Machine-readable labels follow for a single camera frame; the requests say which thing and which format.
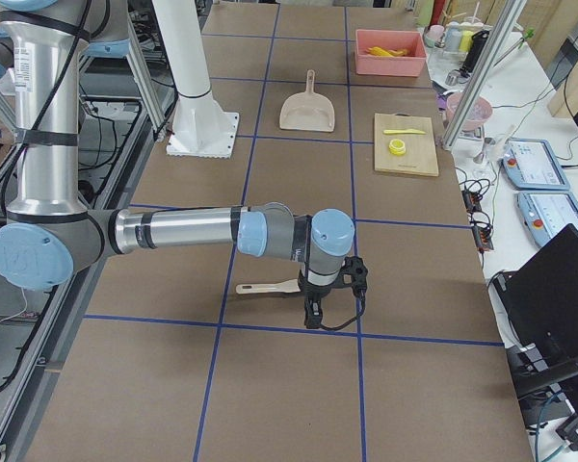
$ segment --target table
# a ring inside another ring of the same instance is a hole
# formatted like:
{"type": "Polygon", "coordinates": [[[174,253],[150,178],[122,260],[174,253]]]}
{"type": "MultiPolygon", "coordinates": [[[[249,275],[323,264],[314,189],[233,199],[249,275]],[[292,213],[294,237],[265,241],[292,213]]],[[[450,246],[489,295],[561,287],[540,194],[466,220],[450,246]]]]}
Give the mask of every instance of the table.
{"type": "MultiPolygon", "coordinates": [[[[213,91],[242,114],[230,160],[159,145],[132,207],[281,201],[355,221],[369,267],[363,320],[302,328],[302,301],[234,294],[295,265],[227,246],[108,261],[27,460],[530,461],[503,344],[462,210],[452,157],[437,178],[376,174],[375,112],[443,125],[426,71],[357,77],[357,27],[412,28],[402,10],[220,4],[204,29],[213,91]],[[282,101],[307,68],[332,134],[283,132],[282,101]]],[[[326,322],[355,313],[324,300],[326,322]]]]}
{"type": "MultiPolygon", "coordinates": [[[[512,33],[508,39],[508,46],[511,46],[519,38],[519,33],[512,33]]],[[[454,63],[452,63],[450,58],[433,55],[429,60],[429,71],[437,82],[443,83],[447,72],[454,68],[454,63]]],[[[514,51],[493,69],[481,95],[492,106],[522,105],[537,99],[542,90],[552,90],[552,85],[550,85],[531,49],[528,46],[524,46],[522,49],[514,51]]],[[[551,91],[544,99],[539,101],[531,115],[520,125],[516,136],[519,138],[546,139],[557,155],[567,157],[568,142],[578,135],[578,128],[570,118],[555,118],[550,115],[547,106],[554,94],[555,92],[551,91]]],[[[531,110],[531,106],[523,109],[495,109],[493,117],[485,125],[486,135],[492,137],[506,133],[511,124],[518,126],[529,110],[531,110]]],[[[561,161],[562,165],[578,164],[578,140],[571,147],[573,159],[561,161]]],[[[463,168],[471,175],[471,170],[475,168],[471,158],[479,150],[479,145],[460,140],[453,150],[456,166],[463,168]]],[[[578,199],[578,169],[567,169],[565,176],[571,184],[571,191],[578,199]]],[[[459,179],[464,179],[462,173],[459,173],[459,179]]],[[[486,194],[482,202],[484,210],[491,216],[493,211],[496,210],[493,238],[494,251],[485,254],[484,276],[486,280],[489,280],[499,270],[517,270],[521,268],[539,250],[523,224],[523,218],[515,205],[516,192],[517,190],[503,172],[496,196],[494,196],[494,189],[492,189],[486,194]]],[[[501,336],[506,347],[511,347],[514,345],[515,340],[509,329],[505,309],[493,289],[490,290],[490,298],[497,314],[501,336]]],[[[541,432],[539,444],[541,457],[546,457],[561,443],[561,439],[555,434],[554,428],[564,420],[553,421],[549,427],[541,432]]],[[[578,461],[578,452],[564,451],[557,456],[557,459],[564,462],[578,461]]]]}

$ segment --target pink bin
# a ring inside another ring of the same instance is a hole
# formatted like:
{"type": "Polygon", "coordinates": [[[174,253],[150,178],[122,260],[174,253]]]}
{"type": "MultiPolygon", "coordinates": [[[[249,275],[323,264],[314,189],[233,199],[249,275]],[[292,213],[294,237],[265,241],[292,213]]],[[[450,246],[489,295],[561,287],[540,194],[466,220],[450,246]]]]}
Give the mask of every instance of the pink bin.
{"type": "Polygon", "coordinates": [[[412,31],[355,31],[355,71],[366,75],[395,75],[417,77],[426,63],[426,50],[419,32],[412,31]],[[408,56],[386,57],[368,54],[368,48],[384,50],[406,48],[408,56]]]}

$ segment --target computer monitor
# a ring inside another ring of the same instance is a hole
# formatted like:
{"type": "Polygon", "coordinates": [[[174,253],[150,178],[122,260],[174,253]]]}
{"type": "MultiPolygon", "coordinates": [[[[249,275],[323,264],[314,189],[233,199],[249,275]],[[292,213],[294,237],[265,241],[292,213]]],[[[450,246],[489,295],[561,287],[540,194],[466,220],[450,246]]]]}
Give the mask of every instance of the computer monitor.
{"type": "MultiPolygon", "coordinates": [[[[502,300],[524,346],[549,367],[578,356],[578,231],[566,226],[505,282],[502,300]]],[[[578,415],[578,376],[560,383],[578,415]]]]}

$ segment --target white table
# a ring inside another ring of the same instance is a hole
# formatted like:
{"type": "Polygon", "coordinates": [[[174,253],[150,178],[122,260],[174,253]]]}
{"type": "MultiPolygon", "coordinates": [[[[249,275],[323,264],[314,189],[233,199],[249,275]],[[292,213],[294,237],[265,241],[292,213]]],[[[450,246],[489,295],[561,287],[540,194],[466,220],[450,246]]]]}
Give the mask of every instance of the white table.
{"type": "MultiPolygon", "coordinates": [[[[511,46],[519,38],[519,33],[512,33],[508,46],[511,46]]],[[[458,67],[458,62],[455,63],[453,57],[437,56],[437,54],[432,54],[429,57],[431,76],[440,84],[444,84],[445,77],[451,69],[458,67]]],[[[456,85],[453,89],[461,89],[462,87],[463,85],[456,85]]],[[[514,51],[490,72],[481,96],[487,99],[492,106],[522,105],[537,99],[544,89],[551,90],[552,86],[535,55],[525,45],[522,49],[514,51]]],[[[515,136],[548,140],[557,155],[567,157],[567,144],[578,136],[578,128],[571,118],[555,118],[550,115],[547,105],[554,94],[555,92],[551,91],[538,102],[515,136]]],[[[532,105],[522,109],[495,109],[492,118],[485,125],[486,136],[494,137],[506,133],[512,124],[518,126],[531,107],[532,105]]],[[[452,151],[457,167],[466,171],[469,177],[472,175],[472,170],[476,168],[472,158],[480,151],[480,148],[479,143],[459,140],[452,151]]],[[[578,164],[578,140],[572,144],[572,151],[573,159],[561,161],[562,165],[578,164]]],[[[494,203],[494,188],[488,191],[482,201],[482,208],[491,217],[494,215],[494,250],[485,254],[484,277],[486,281],[499,270],[518,270],[539,250],[515,205],[517,191],[505,173],[503,171],[501,173],[494,203]]],[[[578,199],[578,169],[567,169],[565,175],[571,184],[571,191],[578,199]]],[[[462,173],[459,173],[459,179],[463,179],[462,173]]],[[[493,289],[490,289],[490,299],[497,316],[501,337],[506,347],[510,347],[514,341],[509,329],[507,315],[493,289]]],[[[540,459],[545,458],[561,444],[562,440],[554,429],[563,420],[552,421],[540,432],[540,459]]],[[[529,438],[533,446],[533,437],[529,438]]],[[[555,460],[578,462],[578,452],[566,449],[555,460]]]]}

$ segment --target wooden cutting board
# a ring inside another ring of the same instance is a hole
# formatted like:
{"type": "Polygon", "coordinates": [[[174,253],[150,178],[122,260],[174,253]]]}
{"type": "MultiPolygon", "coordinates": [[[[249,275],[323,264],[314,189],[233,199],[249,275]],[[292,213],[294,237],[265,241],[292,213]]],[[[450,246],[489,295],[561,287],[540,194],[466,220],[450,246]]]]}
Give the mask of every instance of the wooden cutting board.
{"type": "Polygon", "coordinates": [[[427,117],[375,114],[375,170],[410,175],[439,176],[434,148],[433,124],[427,117]],[[426,135],[384,135],[383,130],[416,128],[426,135]],[[390,140],[405,142],[407,153],[395,156],[389,152],[390,140]]]}

